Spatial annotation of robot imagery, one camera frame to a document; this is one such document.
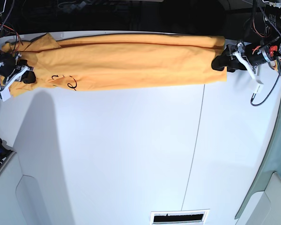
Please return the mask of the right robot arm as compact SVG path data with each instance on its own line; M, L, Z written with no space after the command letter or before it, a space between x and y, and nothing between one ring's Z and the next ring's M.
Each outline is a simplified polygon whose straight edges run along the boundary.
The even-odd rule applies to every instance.
M0 87L11 82L14 76L18 76L15 81L32 84L36 82L36 75L33 67L23 60L19 52L20 45L23 44L18 32L12 25L8 25L8 20L15 7L14 0L0 0L0 38L8 34L15 35L15 43L11 50L7 52L0 49Z

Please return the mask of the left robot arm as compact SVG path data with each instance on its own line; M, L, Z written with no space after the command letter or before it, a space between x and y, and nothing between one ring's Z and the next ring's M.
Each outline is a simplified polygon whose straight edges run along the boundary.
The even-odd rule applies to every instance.
M259 0L253 1L249 25L245 30L246 35L250 30L253 30L261 40L248 45L245 45L243 41L239 41L235 45L228 44L223 53L213 59L211 64L213 70L223 71L225 68L229 72L246 70L245 66L233 54L236 52L240 52L241 58L252 67L281 58L281 0L264 0L263 3L264 6ZM255 25L255 15L258 9L263 15L264 34L260 34Z

